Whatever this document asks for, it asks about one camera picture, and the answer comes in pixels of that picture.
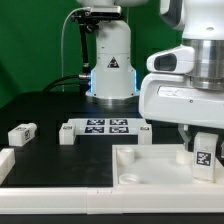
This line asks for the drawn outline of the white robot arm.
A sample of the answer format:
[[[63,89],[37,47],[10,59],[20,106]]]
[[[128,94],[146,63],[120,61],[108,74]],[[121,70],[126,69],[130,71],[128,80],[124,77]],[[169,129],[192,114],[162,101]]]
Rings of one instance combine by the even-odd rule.
[[[115,42],[121,22],[110,20],[122,7],[148,0],[77,0],[97,34],[96,66],[87,96],[124,100],[134,85],[128,48]],[[140,88],[139,112],[147,120],[224,129],[224,0],[159,0],[159,15],[182,32],[182,43],[147,58],[149,74]]]

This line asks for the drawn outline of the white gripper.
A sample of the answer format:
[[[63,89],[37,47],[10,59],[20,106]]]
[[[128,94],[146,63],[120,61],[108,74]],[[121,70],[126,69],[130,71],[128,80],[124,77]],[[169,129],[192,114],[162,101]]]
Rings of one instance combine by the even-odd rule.
[[[141,85],[139,112],[147,120],[178,123],[185,150],[190,151],[188,125],[224,129],[224,92],[193,88],[184,75],[151,73]]]

